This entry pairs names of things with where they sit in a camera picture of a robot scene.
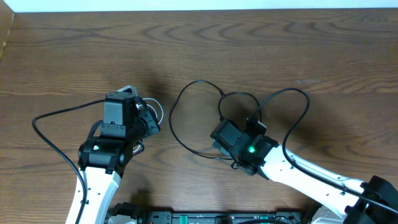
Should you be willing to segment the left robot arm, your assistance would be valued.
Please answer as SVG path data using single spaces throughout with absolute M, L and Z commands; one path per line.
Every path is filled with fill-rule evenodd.
M 104 223 L 134 147 L 160 131 L 155 113 L 134 90 L 109 92 L 104 116 L 78 151 L 82 180 L 76 183 L 67 223 Z

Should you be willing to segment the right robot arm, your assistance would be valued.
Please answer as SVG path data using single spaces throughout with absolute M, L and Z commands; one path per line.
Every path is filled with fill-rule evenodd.
M 397 190 L 373 176 L 369 182 L 315 165 L 265 135 L 257 119 L 240 131 L 223 120 L 210 134 L 214 147 L 247 175 L 288 185 L 320 203 L 310 223 L 397 223 Z

